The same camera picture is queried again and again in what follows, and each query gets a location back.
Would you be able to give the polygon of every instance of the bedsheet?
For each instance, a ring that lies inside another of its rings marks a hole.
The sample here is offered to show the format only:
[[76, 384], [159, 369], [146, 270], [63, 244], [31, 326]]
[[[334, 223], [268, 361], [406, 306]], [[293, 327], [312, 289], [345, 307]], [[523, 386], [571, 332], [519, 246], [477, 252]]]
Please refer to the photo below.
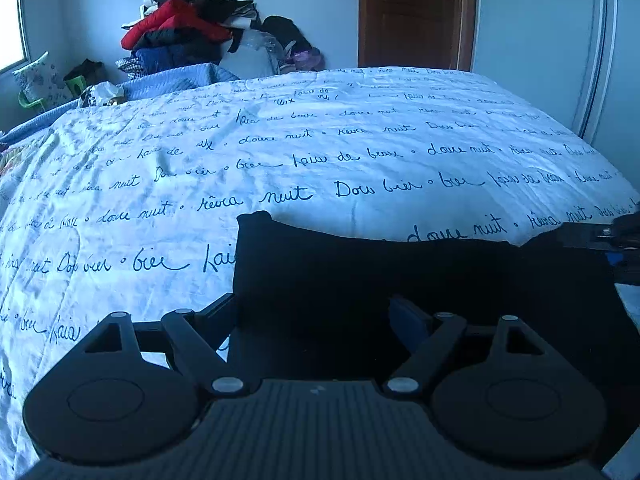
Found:
[[69, 111], [0, 182], [0, 478], [36, 460], [24, 397], [100, 319], [231, 290], [239, 214], [523, 244], [638, 203], [571, 131], [465, 72], [291, 73]]
[[[220, 68], [213, 63], [203, 63], [165, 70], [157, 74], [125, 81], [119, 86], [124, 90], [127, 101], [137, 101], [139, 99], [158, 97], [174, 91], [199, 88], [201, 86], [209, 86], [219, 81], [233, 81], [235, 79], [238, 78], [228, 70]], [[66, 112], [77, 108], [78, 102], [78, 99], [75, 99], [16, 126], [4, 136], [0, 137], [0, 142], [14, 145], [31, 136], [37, 135], [42, 130], [49, 128]]]

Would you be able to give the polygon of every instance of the pile of clothes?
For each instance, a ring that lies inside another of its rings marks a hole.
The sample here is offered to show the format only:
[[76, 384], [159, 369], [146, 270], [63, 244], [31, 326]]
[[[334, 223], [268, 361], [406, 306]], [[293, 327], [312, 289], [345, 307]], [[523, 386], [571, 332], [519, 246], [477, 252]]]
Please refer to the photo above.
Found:
[[145, 0], [141, 19], [123, 28], [131, 55], [116, 66], [130, 79], [200, 63], [241, 79], [323, 69], [322, 54], [291, 20], [261, 23], [252, 0]]

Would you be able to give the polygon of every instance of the circular pad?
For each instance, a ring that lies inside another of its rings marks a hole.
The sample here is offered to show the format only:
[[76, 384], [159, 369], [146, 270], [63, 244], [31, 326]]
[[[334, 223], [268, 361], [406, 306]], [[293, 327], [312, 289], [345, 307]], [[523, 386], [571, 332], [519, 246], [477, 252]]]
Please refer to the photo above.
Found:
[[[100, 393], [108, 391], [108, 396]], [[119, 420], [135, 412], [145, 393], [130, 381], [97, 379], [78, 386], [67, 399], [69, 408], [80, 418], [95, 422]]]
[[606, 418], [600, 393], [566, 367], [485, 362], [447, 376], [431, 396], [442, 430], [484, 460], [535, 465], [574, 458]]

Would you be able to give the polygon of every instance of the door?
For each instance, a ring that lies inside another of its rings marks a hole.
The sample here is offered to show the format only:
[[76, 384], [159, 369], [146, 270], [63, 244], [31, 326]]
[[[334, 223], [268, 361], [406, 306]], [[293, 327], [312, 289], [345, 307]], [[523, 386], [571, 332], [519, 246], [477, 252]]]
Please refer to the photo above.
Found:
[[359, 65], [468, 70], [470, 9], [475, 0], [360, 0]]

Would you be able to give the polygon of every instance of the white wardrobe door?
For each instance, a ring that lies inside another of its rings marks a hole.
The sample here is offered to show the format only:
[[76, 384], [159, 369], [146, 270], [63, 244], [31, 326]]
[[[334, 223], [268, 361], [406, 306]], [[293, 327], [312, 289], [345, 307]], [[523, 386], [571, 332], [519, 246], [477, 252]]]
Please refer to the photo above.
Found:
[[640, 190], [640, 0], [617, 0], [616, 7], [604, 106], [599, 117], [592, 112], [585, 140]]
[[473, 72], [580, 133], [599, 48], [601, 0], [478, 0]]

